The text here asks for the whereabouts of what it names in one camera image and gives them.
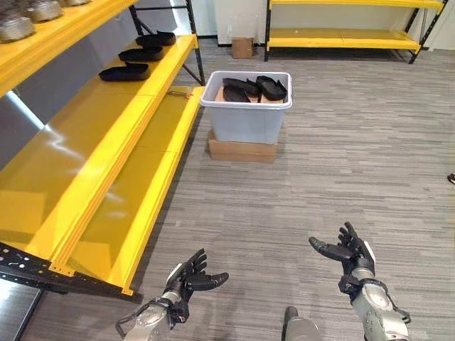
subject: brown cardboard box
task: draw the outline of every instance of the brown cardboard box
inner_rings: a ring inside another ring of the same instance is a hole
[[[277,144],[247,144],[222,142],[211,131],[208,134],[210,156],[217,161],[273,162],[277,157]]]
[[[225,101],[225,98],[223,96],[223,90],[224,90],[225,87],[223,87],[221,85],[220,89],[218,90],[217,94],[216,94],[216,97],[215,97],[215,102],[226,102]],[[259,100],[259,97],[250,97],[248,96],[248,98],[250,99],[251,103],[257,103],[257,101]],[[276,103],[276,104],[283,104],[283,99],[279,100],[279,101],[271,101],[270,99],[268,99],[267,97],[265,97],[264,95],[261,96],[261,103]]]
[[[232,57],[251,59],[253,57],[253,38],[232,38]]]

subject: cardboard box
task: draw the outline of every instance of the cardboard box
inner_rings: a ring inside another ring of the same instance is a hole
[[[232,57],[234,59],[253,58],[253,38],[232,38]]]
[[[211,131],[208,134],[208,146],[213,160],[272,163],[277,157],[278,144],[222,142],[218,141]]]

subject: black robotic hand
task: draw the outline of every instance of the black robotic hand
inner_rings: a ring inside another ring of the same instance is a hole
[[[177,293],[181,300],[170,306],[171,321],[185,323],[190,315],[188,302],[194,291],[206,291],[222,286],[229,278],[228,273],[207,275],[205,250],[197,251],[187,262],[179,264],[169,275],[163,294]]]
[[[354,269],[360,267],[367,268],[375,275],[375,260],[370,250],[349,222],[344,225],[340,228],[340,242],[337,245],[327,244],[315,237],[309,238],[310,245],[323,256],[340,261],[345,275],[350,276]]]

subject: white wall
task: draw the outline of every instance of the white wall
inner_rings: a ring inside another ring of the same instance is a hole
[[[199,36],[217,34],[214,0],[193,0],[194,20]]]
[[[254,38],[256,43],[263,43],[266,3],[264,0],[215,0],[218,43],[231,44],[233,37]]]

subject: metal bracket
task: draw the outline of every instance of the metal bracket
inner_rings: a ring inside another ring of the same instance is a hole
[[[137,11],[160,11],[166,9],[186,9],[188,11],[188,18],[190,20],[191,32],[196,34],[196,44],[195,44],[195,53],[196,53],[196,61],[198,64],[199,69],[199,77],[197,77],[193,71],[191,71],[186,65],[183,65],[183,68],[190,74],[192,78],[196,80],[200,85],[205,85],[205,75],[204,69],[202,65],[202,57],[200,56],[199,51],[199,43],[197,41],[197,33],[196,33],[196,23],[194,21],[194,13],[193,13],[193,6],[191,4],[191,0],[186,0],[186,5],[182,6],[160,6],[160,7],[140,7],[136,8],[134,5],[129,7],[129,12],[133,18],[134,25],[136,26],[137,34],[140,36],[144,35],[145,29],[150,34],[153,34],[153,31],[137,16]]]

